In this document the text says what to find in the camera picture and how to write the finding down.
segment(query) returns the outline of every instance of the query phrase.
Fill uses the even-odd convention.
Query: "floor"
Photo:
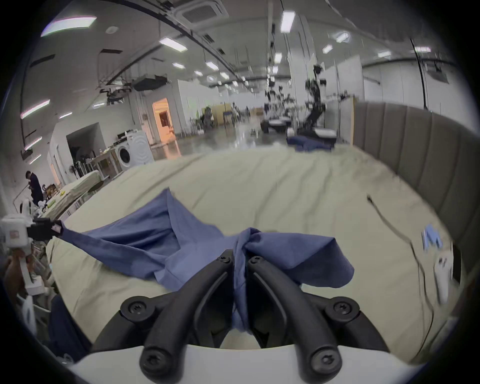
[[[278,143],[286,145],[285,134],[270,130],[264,134],[260,129],[262,117],[252,116],[250,121],[241,121],[226,128],[219,126],[203,135],[175,140],[164,146],[152,147],[155,160],[176,158],[194,153],[205,153],[225,149],[246,149],[260,145]]]

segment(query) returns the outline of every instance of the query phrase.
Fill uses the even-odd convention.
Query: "bed frame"
[[[480,260],[480,137],[428,110],[355,102],[352,143],[430,204],[472,271]]]

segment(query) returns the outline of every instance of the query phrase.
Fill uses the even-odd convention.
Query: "mattress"
[[[334,236],[355,268],[353,279],[342,288],[303,285],[302,289],[356,300],[391,352],[404,361],[417,353],[431,315],[423,290],[419,296],[410,247],[380,220],[367,194],[412,240],[426,271],[427,294],[435,307],[428,340],[445,322],[461,292],[462,286],[451,284],[448,303],[438,304],[433,263],[439,251],[434,247],[423,251],[421,232],[432,224],[444,244],[450,238],[434,211],[385,165],[346,145],[311,153],[260,147],[134,167],[95,194],[65,225],[76,231],[106,225],[134,212],[166,187],[197,218],[216,225],[225,235],[255,227]],[[66,307],[92,342],[125,299],[166,293],[156,282],[123,276],[57,238],[49,242],[47,254]],[[224,347],[251,348],[251,340],[247,333],[233,333]]]
[[[102,180],[100,172],[94,170],[80,177],[73,183],[65,185],[50,201],[55,203],[42,213],[40,217],[48,217],[52,220],[58,219],[62,212],[67,209],[75,200]]]

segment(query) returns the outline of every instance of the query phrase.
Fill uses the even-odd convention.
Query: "ceiling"
[[[155,6],[157,0],[150,0],[151,4],[144,0],[132,2],[155,13],[159,12]],[[228,18],[215,24],[203,25],[191,33],[233,68],[238,76],[246,78],[266,76],[267,55],[270,50],[267,48],[267,41],[271,31],[267,22],[267,1],[221,0],[221,2],[228,12]],[[285,9],[306,15],[318,62],[324,62],[326,68],[354,55],[360,55],[362,63],[372,62],[378,60],[378,52],[385,50],[392,52],[392,58],[413,55],[409,42],[382,42],[358,31],[333,11],[325,1],[284,0],[283,5]],[[273,1],[272,17],[277,30],[273,36],[274,51],[283,53],[277,75],[288,76],[286,40],[293,39],[305,26],[299,22],[299,18],[296,18],[290,34],[281,34],[279,32],[281,14],[280,1]],[[206,66],[205,61],[217,63],[217,60],[210,53],[151,15],[108,1],[75,0],[55,19],[79,15],[96,16],[97,19],[88,29],[66,30],[42,37],[33,51],[29,62],[53,54],[55,57],[28,68],[24,83],[24,108],[45,99],[51,101],[47,107],[24,120],[25,134],[37,129],[37,134],[46,136],[52,132],[60,115],[70,111],[74,114],[82,113],[94,103],[104,101],[105,95],[99,94],[100,88],[105,87],[106,82],[122,68],[154,48],[157,49],[122,72],[118,80],[121,78],[131,80],[145,73],[166,75],[171,81],[191,80],[197,77],[193,71],[198,70],[203,73],[199,81],[211,85],[212,82],[207,80],[208,75],[215,77],[215,83],[218,80],[223,81],[223,78],[219,77],[219,72],[229,73],[221,63],[220,71],[212,71]],[[110,26],[118,27],[118,31],[107,34],[106,30]],[[337,43],[334,37],[344,31],[349,32],[350,38],[346,42]],[[203,37],[205,34],[208,34],[213,42],[209,43]],[[158,41],[165,36],[175,37],[175,40],[185,45],[188,50],[179,53],[161,46]],[[323,54],[322,49],[327,44],[331,44],[333,49],[328,54]],[[429,45],[435,52],[443,51],[433,37],[417,38],[416,44]],[[103,49],[120,50],[121,53],[100,53]],[[179,62],[186,68],[177,69],[172,66],[174,62]],[[17,76],[16,86],[19,86],[19,78],[22,75],[21,73]],[[231,73],[229,75],[230,80],[234,80],[234,75]],[[250,86],[255,85],[257,89],[262,87],[259,82],[252,82]]]

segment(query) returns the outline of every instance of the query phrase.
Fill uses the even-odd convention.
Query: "black cable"
[[[419,65],[421,87],[422,87],[422,91],[423,91],[423,109],[428,109],[427,108],[427,99],[425,97],[425,82],[423,81],[423,73],[422,73],[422,70],[421,70],[419,54],[415,50],[415,44],[413,43],[413,39],[410,39],[410,43],[412,43],[413,53],[415,53],[415,57],[417,58],[417,64]]]
[[[415,253],[415,249],[413,248],[413,243],[412,240],[410,240],[407,236],[405,236],[402,232],[400,232],[398,229],[396,229],[386,218],[385,216],[382,215],[376,204],[373,202],[372,197],[370,195],[367,195],[367,201],[374,207],[375,211],[377,212],[379,218],[383,221],[383,223],[393,232],[395,233],[401,240],[403,240],[405,243],[407,243],[410,248],[412,249],[413,257],[415,261],[417,262],[417,271],[421,271],[422,276],[423,276],[423,293],[425,295],[425,302],[427,303],[427,307],[430,309],[430,312],[432,312],[432,319],[430,320],[430,326],[428,327],[427,335],[422,341],[422,344],[420,345],[420,348],[416,355],[413,358],[416,358],[420,351],[422,350],[423,346],[425,345],[425,341],[427,341],[428,335],[432,329],[433,325],[433,317],[435,315],[435,311],[433,309],[433,305],[430,302],[430,299],[428,298],[427,295],[427,283],[425,281],[425,270],[423,269],[423,265],[420,263],[420,261],[417,258],[417,254]]]

